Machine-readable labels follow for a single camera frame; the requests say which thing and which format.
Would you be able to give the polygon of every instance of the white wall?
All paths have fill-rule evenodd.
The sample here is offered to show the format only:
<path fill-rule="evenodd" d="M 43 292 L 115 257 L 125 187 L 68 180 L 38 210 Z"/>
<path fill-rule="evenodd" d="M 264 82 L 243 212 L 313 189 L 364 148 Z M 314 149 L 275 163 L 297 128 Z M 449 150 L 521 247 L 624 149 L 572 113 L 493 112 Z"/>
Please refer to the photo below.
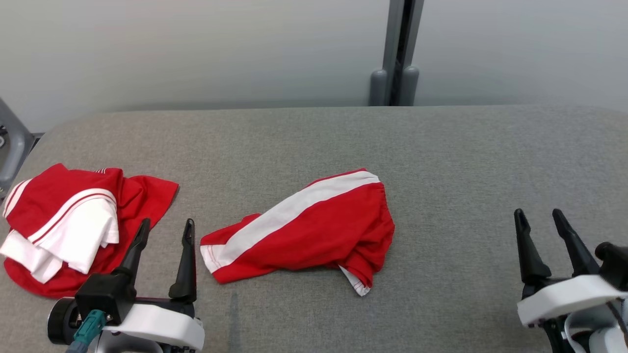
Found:
<path fill-rule="evenodd" d="M 628 112 L 628 1 L 425 0 L 414 104 L 575 103 Z"/>
<path fill-rule="evenodd" d="M 363 106 L 387 0 L 2 0 L 0 97 L 33 132 L 122 109 Z"/>

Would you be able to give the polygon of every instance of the red garment with white stripe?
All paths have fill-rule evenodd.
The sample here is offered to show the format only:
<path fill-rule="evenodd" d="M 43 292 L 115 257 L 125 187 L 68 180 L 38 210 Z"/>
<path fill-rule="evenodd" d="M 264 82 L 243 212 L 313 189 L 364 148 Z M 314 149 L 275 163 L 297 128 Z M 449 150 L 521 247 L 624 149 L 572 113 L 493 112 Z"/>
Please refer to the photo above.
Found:
<path fill-rule="evenodd" d="M 360 169 L 317 180 L 264 214 L 208 234 L 200 251 L 219 283 L 328 266 L 340 268 L 365 295 L 393 232 L 384 184 Z"/>
<path fill-rule="evenodd" d="M 153 227 L 177 188 L 152 176 L 124 178 L 118 168 L 53 165 L 6 198 L 11 231 L 0 253 L 7 274 L 37 295 L 74 296 L 90 274 L 120 264 L 141 221 L 150 218 Z"/>

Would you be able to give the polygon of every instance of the blue cable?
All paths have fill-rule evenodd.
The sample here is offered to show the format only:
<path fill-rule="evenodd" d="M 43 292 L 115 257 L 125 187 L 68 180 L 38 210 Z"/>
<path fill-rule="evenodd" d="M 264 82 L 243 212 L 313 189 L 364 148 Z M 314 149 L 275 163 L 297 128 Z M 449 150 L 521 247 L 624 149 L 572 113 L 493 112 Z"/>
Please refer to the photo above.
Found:
<path fill-rule="evenodd" d="M 89 344 L 100 335 L 106 323 L 107 319 L 103 311 L 92 310 L 74 334 L 74 342 L 70 344 L 65 353 L 86 353 Z"/>

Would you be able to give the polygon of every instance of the gray fabric tablecloth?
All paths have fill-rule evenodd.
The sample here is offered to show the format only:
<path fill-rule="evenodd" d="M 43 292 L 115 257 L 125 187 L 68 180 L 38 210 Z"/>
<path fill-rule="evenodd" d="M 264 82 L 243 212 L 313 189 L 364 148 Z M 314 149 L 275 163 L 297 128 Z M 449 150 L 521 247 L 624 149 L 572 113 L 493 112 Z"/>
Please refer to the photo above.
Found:
<path fill-rule="evenodd" d="M 551 211 L 585 244 L 628 245 L 628 116 L 589 107 L 374 107 L 125 112 L 47 133 L 16 181 L 55 163 L 116 166 L 179 183 L 136 287 L 162 296 L 187 217 L 198 239 L 264 212 L 317 178 L 367 168 L 397 229 L 371 292 L 340 271 L 277 271 L 219 285 L 197 250 L 204 352 L 549 352 L 519 322 L 512 213 L 521 207 L 555 275 L 571 274 Z M 6 234 L 6 221 L 0 233 Z M 1 351 L 64 352 L 53 301 L 0 273 Z"/>

